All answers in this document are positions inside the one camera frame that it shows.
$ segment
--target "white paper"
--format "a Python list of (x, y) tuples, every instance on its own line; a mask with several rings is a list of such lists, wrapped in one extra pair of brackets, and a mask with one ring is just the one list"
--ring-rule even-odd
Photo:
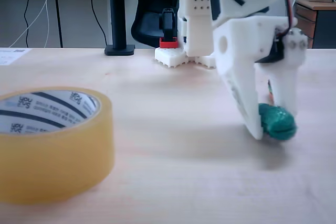
[(0, 66), (10, 65), (30, 50), (29, 48), (0, 48)]

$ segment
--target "desk leg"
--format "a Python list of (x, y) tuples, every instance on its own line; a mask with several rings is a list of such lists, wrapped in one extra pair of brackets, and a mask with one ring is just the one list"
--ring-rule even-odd
[(61, 19), (60, 19), (60, 16), (59, 16), (58, 0), (55, 0), (55, 4), (56, 4), (56, 13), (57, 13), (59, 43), (60, 43), (61, 48), (63, 48), (62, 27), (61, 27)]
[(126, 42), (125, 0), (110, 0), (113, 45), (107, 45), (108, 56), (126, 56), (134, 54), (134, 45)]

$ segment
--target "roll of tape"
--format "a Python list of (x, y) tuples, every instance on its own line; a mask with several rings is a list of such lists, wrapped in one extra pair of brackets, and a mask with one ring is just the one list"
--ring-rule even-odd
[(0, 201), (59, 201), (112, 170), (112, 105), (78, 88), (42, 88), (0, 97)]

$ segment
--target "white robot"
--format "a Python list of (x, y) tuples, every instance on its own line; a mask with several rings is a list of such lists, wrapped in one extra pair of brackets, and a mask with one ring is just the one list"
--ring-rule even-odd
[[(296, 115), (297, 72), (304, 63), (308, 45), (303, 32), (292, 28), (297, 20), (292, 16), (290, 0), (286, 0), (288, 17), (260, 13), (260, 10), (275, 1), (210, 0), (210, 21), (206, 20), (208, 9), (200, 9), (198, 0), (180, 1), (182, 10), (179, 16), (187, 20), (184, 52), (187, 56), (198, 57), (198, 61), (202, 59), (205, 65), (211, 62), (207, 62), (207, 58), (215, 57), (219, 75), (236, 100), (250, 133), (258, 140), (263, 137), (263, 128), (259, 115), (255, 66), (268, 75), (275, 106)], [(185, 27), (182, 26), (179, 33), (183, 35), (184, 32)], [(212, 41), (214, 52), (207, 57), (212, 51)], [(173, 60), (175, 56), (172, 54), (167, 59)]]
[(210, 0), (180, 0), (178, 48), (157, 48), (155, 59), (168, 67), (195, 61), (215, 68)]

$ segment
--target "black chair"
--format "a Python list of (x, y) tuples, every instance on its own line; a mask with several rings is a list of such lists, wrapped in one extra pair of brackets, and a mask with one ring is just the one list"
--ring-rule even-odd
[(159, 47), (163, 31), (160, 29), (160, 15), (165, 8), (175, 10), (178, 0), (138, 0), (137, 14), (131, 28), (133, 38), (143, 44)]

